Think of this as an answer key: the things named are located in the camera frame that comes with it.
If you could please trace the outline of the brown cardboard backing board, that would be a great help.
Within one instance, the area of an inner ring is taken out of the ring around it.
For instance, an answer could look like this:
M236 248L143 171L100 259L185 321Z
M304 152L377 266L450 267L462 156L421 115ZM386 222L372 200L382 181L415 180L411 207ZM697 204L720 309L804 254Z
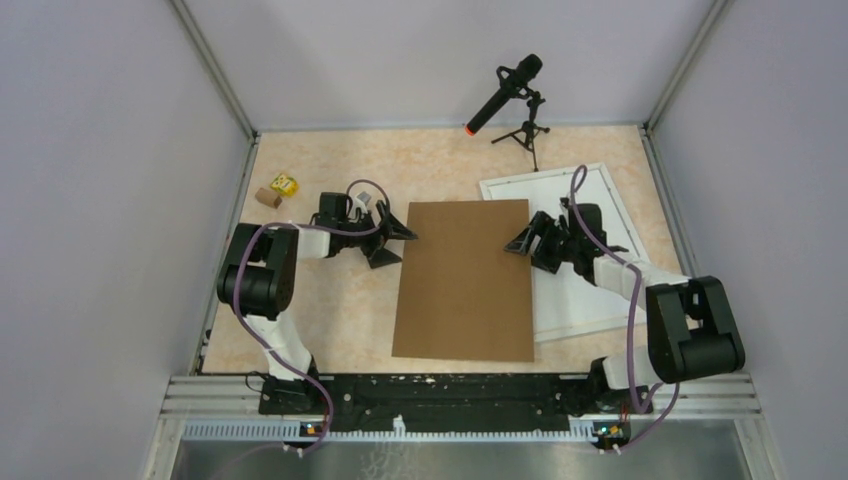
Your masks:
M505 250L529 220L525 199L410 203L393 356L533 362L532 267Z

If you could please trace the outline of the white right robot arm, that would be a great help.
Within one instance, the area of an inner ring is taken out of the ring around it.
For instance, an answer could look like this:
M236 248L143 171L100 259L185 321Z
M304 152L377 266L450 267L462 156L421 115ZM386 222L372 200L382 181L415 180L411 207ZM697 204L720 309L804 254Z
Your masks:
M538 211L505 246L533 267L555 274L568 263L586 283L628 303L625 351L594 361L589 404L612 412L627 389L677 384L736 372L745 348L724 285L714 276L660 269L607 241L601 208L561 200L562 215Z

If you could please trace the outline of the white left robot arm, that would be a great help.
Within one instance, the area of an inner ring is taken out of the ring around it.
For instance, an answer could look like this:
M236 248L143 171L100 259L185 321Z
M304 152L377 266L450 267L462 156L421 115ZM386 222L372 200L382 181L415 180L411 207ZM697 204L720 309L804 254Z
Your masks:
M321 388L310 371L313 356L289 310L299 261L357 249L370 268L381 268L402 260L387 248L388 242L417 237L394 216L388 200L369 207L364 193L322 193L307 224L237 225L218 274L217 297L264 353L269 375L265 395L282 394L302 414L320 401Z

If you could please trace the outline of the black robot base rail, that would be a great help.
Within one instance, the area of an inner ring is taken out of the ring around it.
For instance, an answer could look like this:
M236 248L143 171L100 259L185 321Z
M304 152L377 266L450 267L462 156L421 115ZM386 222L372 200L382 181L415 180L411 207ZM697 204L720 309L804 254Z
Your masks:
M554 433L575 417L632 412L630 400L601 373L336 373L266 377L258 411L327 420L333 433L388 431L397 420L410 433Z

